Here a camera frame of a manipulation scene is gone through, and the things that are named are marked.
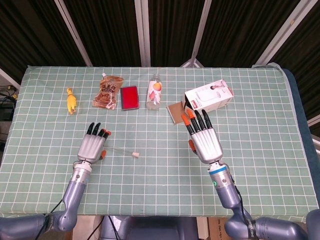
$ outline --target plastic snack bag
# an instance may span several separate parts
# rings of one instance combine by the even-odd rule
[[[107,76],[102,74],[103,79],[100,82],[100,91],[93,100],[93,106],[114,110],[116,108],[116,95],[121,88],[124,79],[119,76]]]

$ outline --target orange fingertip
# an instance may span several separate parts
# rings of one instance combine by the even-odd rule
[[[184,113],[181,114],[181,117],[182,117],[182,120],[184,122],[184,125],[186,125],[186,126],[190,125],[190,122],[189,122],[187,116]]]
[[[105,158],[105,155],[107,154],[107,151],[106,150],[103,150],[102,151],[102,153],[101,153],[101,157],[102,157],[102,159],[104,159]]]
[[[188,142],[189,142],[189,146],[190,146],[192,152],[194,152],[194,151],[196,150],[196,147],[195,147],[195,145],[194,145],[194,142],[193,142],[191,139],[190,139]]]
[[[190,110],[190,108],[188,108],[186,111],[187,111],[190,119],[196,118],[195,115],[194,115],[194,114],[192,113],[192,111]]]
[[[110,131],[107,131],[106,129],[103,129],[103,131],[104,131],[104,133],[108,133],[109,136],[111,135]]]

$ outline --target robotic arm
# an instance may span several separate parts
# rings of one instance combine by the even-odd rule
[[[319,209],[311,211],[306,218],[309,238],[307,233],[294,222],[270,217],[252,219],[243,208],[242,197],[229,166],[221,161],[222,147],[208,114],[202,110],[204,123],[199,112],[197,110],[194,112],[198,123],[192,112],[188,111],[193,127],[185,115],[182,115],[182,119],[191,136],[189,140],[191,149],[201,162],[209,165],[208,173],[222,206],[233,211],[233,216],[224,225],[226,233],[235,240],[320,240],[320,227],[316,226],[320,219]]]
[[[49,214],[3,218],[0,217],[0,240],[34,240],[47,231],[71,231],[77,223],[78,208],[91,174],[91,165],[102,160],[106,155],[104,143],[111,134],[101,129],[100,123],[95,128],[91,123],[84,136],[78,160],[73,164],[73,174],[63,196],[64,211]]]

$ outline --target white product box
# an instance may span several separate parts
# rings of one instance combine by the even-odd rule
[[[192,111],[198,110],[201,114],[202,109],[210,112],[226,106],[233,97],[233,92],[226,82],[221,79],[186,91],[182,99],[182,106],[185,112],[189,108]]]

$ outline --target brown cardboard piece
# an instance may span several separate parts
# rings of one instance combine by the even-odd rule
[[[208,239],[209,238],[208,218],[205,216],[197,216],[196,224],[198,228],[199,239]]]
[[[174,124],[182,123],[181,114],[185,114],[184,108],[182,107],[182,102],[177,102],[167,106],[167,109],[171,115]]]
[[[211,240],[232,240],[225,231],[226,217],[209,217],[209,231]]]

